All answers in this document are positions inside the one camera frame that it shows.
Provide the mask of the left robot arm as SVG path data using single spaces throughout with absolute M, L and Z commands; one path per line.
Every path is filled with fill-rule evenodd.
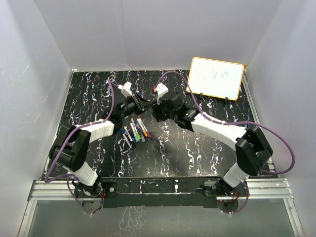
M 110 137 L 122 128 L 122 119 L 140 115 L 149 110 L 152 103 L 133 93 L 122 102 L 112 105 L 104 119 L 84 125 L 63 125 L 49 151 L 48 157 L 54 165 L 58 164 L 85 185 L 84 190 L 91 197 L 101 194 L 102 185 L 97 182 L 97 173 L 86 162 L 89 144 L 104 137 Z

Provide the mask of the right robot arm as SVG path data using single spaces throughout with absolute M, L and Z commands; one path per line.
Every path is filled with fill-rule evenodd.
M 199 192 L 205 196 L 233 195 L 238 185 L 250 176 L 257 176 L 273 154 L 273 150 L 260 127 L 225 125 L 223 121 L 210 121 L 201 112 L 185 105 L 175 92 L 158 92 L 153 102 L 156 121 L 172 119 L 182 129 L 207 135 L 225 143 L 236 153 L 237 161 L 215 184 L 202 184 Z

